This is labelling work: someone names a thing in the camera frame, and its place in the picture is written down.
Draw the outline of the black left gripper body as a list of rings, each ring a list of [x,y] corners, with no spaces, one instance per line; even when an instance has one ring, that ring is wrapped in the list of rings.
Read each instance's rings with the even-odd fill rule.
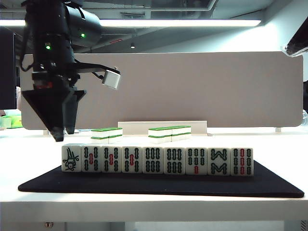
[[[32,68],[33,90],[77,90],[75,84],[80,79],[77,63],[33,62]]]

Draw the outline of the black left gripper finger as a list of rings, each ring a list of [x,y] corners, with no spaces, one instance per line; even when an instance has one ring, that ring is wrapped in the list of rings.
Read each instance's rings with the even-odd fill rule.
[[[68,97],[64,104],[64,126],[68,134],[75,132],[78,103],[85,94],[85,90],[73,90],[73,94]]]
[[[56,142],[64,140],[64,103],[68,89],[36,89],[22,92]]]

